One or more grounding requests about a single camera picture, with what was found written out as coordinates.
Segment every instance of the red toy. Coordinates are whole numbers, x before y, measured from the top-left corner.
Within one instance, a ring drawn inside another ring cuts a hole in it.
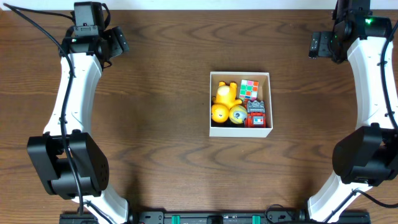
[[[266,127],[266,108],[263,101],[248,102],[246,109],[248,109],[248,118],[244,124],[246,128]]]

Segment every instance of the toy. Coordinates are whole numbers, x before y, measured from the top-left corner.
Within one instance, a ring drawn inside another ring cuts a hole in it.
[[[245,122],[247,128],[265,128],[266,127],[266,108],[264,102],[248,102],[248,118]]]
[[[239,92],[239,99],[243,100],[244,102],[256,100],[258,89],[259,89],[259,82],[242,80],[241,90]]]
[[[217,123],[224,123],[228,119],[228,108],[221,103],[211,106],[211,118]]]
[[[229,86],[225,82],[218,84],[216,97],[213,97],[214,105],[211,106],[213,121],[217,123],[225,122],[228,119],[230,109],[242,103],[242,100],[235,100],[237,87],[237,84],[233,82]]]
[[[245,122],[246,118],[248,118],[248,112],[243,106],[234,106],[229,111],[229,119],[234,124],[242,124]]]

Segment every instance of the white box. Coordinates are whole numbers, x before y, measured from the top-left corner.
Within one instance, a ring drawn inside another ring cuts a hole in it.
[[[224,81],[229,85],[231,82],[238,84],[236,98],[241,89],[241,80],[253,80],[259,82],[257,99],[263,100],[266,107],[265,128],[221,128],[211,126],[211,97],[216,96],[218,83]],[[272,131],[272,108],[271,87],[269,84],[269,73],[267,72],[210,72],[210,111],[209,111],[210,137],[252,137],[265,138]]]

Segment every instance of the toy figure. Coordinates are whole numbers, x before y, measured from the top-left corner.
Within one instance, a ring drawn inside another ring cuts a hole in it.
[[[211,118],[217,123],[224,123],[228,119],[228,109],[222,104],[211,106]]]
[[[243,106],[237,105],[229,111],[229,119],[234,124],[242,124],[248,118],[248,112]]]
[[[235,100],[236,98],[236,83],[231,83],[229,86],[225,82],[218,84],[216,97],[213,97],[214,105],[211,106],[211,118],[217,123],[223,123],[228,119],[228,114],[233,106],[240,105],[242,100]]]
[[[245,122],[247,128],[265,128],[266,127],[266,108],[264,102],[248,102],[248,118]]]

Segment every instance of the wood grain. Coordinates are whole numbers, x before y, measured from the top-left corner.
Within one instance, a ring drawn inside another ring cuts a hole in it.
[[[374,14],[398,19],[396,11]],[[59,41],[71,25],[29,16]],[[333,148],[356,122],[349,63],[308,59],[312,32],[332,24],[330,11],[114,11],[111,25],[123,28],[131,51],[98,83],[92,136],[118,193],[137,210],[302,207],[331,174]],[[57,223],[76,204],[45,193],[26,143],[50,118],[60,59],[11,12],[0,12],[0,34],[0,223]],[[211,71],[270,73],[267,138],[208,137]],[[397,202],[395,183],[370,194]],[[363,197],[350,208],[370,211],[373,223],[398,219]]]

